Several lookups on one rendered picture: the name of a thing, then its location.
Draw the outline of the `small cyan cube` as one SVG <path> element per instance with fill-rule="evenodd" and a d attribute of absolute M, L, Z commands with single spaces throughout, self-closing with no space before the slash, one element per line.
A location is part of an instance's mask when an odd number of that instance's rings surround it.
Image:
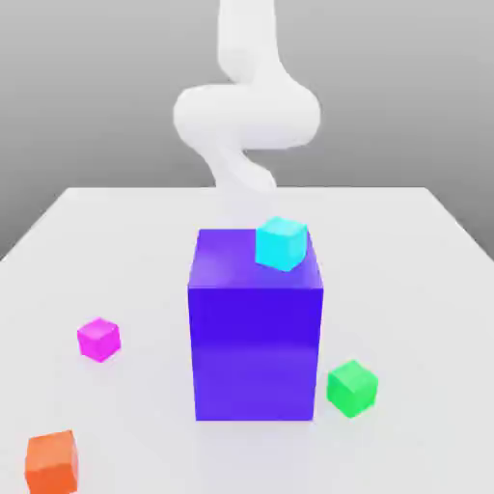
<path fill-rule="evenodd" d="M 255 230 L 255 262 L 290 272 L 305 259 L 307 245 L 306 224 L 272 217 Z"/>

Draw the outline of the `small orange cube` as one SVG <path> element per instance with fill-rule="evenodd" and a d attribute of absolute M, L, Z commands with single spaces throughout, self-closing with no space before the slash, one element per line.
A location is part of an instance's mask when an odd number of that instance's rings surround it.
<path fill-rule="evenodd" d="M 30 494 L 72 494 L 78 488 L 78 453 L 71 430 L 28 441 L 24 477 Z"/>

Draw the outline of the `large purple box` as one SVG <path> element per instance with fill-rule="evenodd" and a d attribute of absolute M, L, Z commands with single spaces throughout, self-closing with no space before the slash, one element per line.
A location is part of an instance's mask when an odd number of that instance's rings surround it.
<path fill-rule="evenodd" d="M 201 229 L 187 291 L 197 420 L 311 420 L 323 307 L 314 249 L 283 272 L 255 262 L 254 231 Z"/>

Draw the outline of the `small magenta cube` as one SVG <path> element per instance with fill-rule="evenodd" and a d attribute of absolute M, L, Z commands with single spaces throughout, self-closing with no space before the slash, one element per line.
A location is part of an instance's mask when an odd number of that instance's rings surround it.
<path fill-rule="evenodd" d="M 77 330 L 80 353 L 102 363 L 121 349 L 120 328 L 104 318 L 97 318 Z"/>

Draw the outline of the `small green cube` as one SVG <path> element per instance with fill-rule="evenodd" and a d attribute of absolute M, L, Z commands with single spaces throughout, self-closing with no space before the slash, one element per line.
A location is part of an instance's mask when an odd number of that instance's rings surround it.
<path fill-rule="evenodd" d="M 374 405 L 377 389 L 377 376 L 352 360 L 329 372 L 326 396 L 347 418 L 354 418 Z"/>

